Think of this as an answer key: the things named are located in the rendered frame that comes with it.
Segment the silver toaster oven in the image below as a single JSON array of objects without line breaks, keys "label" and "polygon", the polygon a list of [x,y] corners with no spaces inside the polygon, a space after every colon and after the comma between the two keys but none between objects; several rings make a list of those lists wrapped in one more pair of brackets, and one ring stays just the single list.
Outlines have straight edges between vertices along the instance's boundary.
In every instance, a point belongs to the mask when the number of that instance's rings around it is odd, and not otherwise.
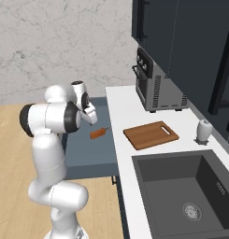
[{"label": "silver toaster oven", "polygon": [[141,47],[137,48],[132,69],[136,75],[136,93],[146,111],[181,111],[189,107],[187,96]]}]

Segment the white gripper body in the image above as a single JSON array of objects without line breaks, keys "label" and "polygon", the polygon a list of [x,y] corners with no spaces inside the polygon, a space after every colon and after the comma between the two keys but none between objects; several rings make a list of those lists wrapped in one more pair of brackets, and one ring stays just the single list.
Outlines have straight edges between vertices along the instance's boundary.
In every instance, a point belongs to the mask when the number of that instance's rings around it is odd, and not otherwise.
[{"label": "white gripper body", "polygon": [[81,117],[91,125],[94,125],[97,122],[96,108],[92,103],[89,103],[88,107],[82,110],[80,114]]}]

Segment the white shaker on grey base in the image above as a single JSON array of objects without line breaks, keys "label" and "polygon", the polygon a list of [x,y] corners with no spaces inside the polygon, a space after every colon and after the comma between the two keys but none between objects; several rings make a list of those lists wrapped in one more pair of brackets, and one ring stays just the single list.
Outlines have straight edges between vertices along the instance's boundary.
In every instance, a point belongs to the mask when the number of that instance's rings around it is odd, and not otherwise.
[{"label": "white shaker on grey base", "polygon": [[197,125],[195,142],[198,145],[206,145],[212,130],[211,123],[207,119],[201,119]]}]

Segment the dark blue base cabinet front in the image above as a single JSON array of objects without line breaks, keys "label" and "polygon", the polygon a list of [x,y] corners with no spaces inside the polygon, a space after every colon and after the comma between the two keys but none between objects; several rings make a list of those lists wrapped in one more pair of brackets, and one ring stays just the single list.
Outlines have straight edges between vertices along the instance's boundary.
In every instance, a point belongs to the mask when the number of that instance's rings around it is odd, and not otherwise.
[{"label": "dark blue base cabinet front", "polygon": [[116,187],[118,192],[118,200],[120,206],[120,214],[122,219],[122,232],[123,232],[123,239],[130,239],[129,228],[127,223],[126,211],[124,206],[124,200],[122,195],[122,184],[119,176],[116,177]]}]

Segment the blue-grey open drawer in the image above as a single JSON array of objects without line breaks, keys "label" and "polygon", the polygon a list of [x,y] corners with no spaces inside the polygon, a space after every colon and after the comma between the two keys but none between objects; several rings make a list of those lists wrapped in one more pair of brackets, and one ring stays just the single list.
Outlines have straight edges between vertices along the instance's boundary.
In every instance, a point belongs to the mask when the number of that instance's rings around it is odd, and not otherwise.
[{"label": "blue-grey open drawer", "polygon": [[111,128],[103,136],[90,138],[90,132],[110,126],[107,98],[94,97],[91,102],[96,108],[98,118],[95,125],[91,126],[83,120],[75,133],[65,134],[63,137],[66,179],[119,174]]}]

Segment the wide dark cupboard door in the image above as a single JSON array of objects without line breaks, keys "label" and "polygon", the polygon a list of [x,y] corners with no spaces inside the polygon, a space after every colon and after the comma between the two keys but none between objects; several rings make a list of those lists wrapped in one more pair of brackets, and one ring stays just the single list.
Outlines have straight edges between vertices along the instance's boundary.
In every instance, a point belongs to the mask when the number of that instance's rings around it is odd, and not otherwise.
[{"label": "wide dark cupboard door", "polygon": [[[223,138],[229,107],[211,115],[208,106],[228,32],[229,0],[179,0],[169,76]],[[229,77],[222,98],[229,101]]]}]

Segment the wooden cutting board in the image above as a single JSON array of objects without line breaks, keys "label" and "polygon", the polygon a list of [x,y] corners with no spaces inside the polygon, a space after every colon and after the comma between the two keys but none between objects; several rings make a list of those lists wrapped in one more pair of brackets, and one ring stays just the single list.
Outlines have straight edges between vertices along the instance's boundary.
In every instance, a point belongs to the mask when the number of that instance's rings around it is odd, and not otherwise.
[{"label": "wooden cutting board", "polygon": [[136,150],[151,148],[179,139],[179,136],[163,121],[124,129],[123,133]]}]

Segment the dark grey sink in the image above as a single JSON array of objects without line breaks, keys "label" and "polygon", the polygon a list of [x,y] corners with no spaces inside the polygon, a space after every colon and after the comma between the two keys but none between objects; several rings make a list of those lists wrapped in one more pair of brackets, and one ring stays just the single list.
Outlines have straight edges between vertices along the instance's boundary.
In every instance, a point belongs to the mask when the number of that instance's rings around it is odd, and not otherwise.
[{"label": "dark grey sink", "polygon": [[229,239],[229,171],[213,150],[132,160],[152,239]]}]

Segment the narrow dark cupboard door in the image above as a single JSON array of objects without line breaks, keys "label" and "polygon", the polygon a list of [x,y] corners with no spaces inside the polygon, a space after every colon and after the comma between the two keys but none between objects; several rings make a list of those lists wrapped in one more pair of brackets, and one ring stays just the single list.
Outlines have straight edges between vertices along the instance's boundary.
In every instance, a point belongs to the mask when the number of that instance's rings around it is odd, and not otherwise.
[{"label": "narrow dark cupboard door", "polygon": [[132,0],[132,37],[167,74],[179,0],[148,0],[144,33],[139,39],[140,0]]}]

